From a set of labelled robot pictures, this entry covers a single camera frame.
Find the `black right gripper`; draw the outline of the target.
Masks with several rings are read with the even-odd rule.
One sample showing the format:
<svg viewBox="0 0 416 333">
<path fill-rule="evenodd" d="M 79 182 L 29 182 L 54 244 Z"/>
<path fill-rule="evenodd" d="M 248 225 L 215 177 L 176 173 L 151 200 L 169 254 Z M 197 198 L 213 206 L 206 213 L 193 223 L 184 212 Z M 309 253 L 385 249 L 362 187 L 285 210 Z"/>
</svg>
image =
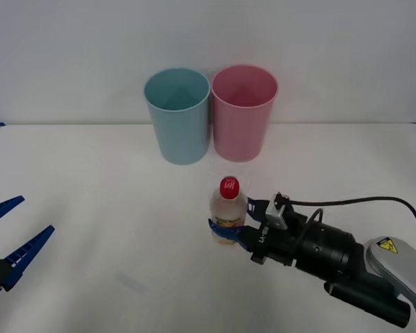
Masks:
<svg viewBox="0 0 416 333">
<path fill-rule="evenodd" d="M 308 217 L 297 213 L 292 207 L 277 209 L 269 205 L 269 200 L 248 197 L 247 213 L 252 220 L 261 223 L 259 229 L 248 225 L 224 227 L 211 219 L 208 220 L 209 227 L 219 237 L 252 251 L 251 260 L 257 264 L 263 265 L 267 259 L 273 259 L 284 266 L 291 266 L 295 244 L 306 228 Z"/>
</svg>

